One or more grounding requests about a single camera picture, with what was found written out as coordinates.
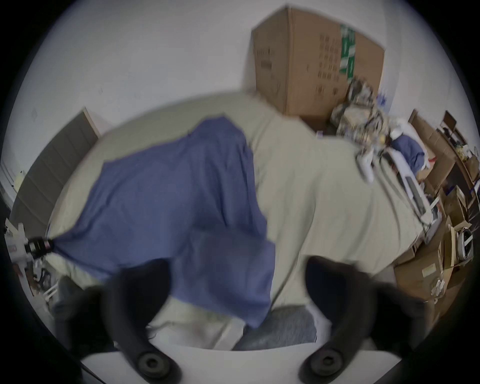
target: white device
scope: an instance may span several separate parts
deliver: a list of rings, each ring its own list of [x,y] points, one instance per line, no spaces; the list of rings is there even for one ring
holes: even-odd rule
[[[362,149],[357,154],[357,165],[362,173],[363,178],[369,184],[373,183],[374,175],[372,169],[373,148],[366,150]]]

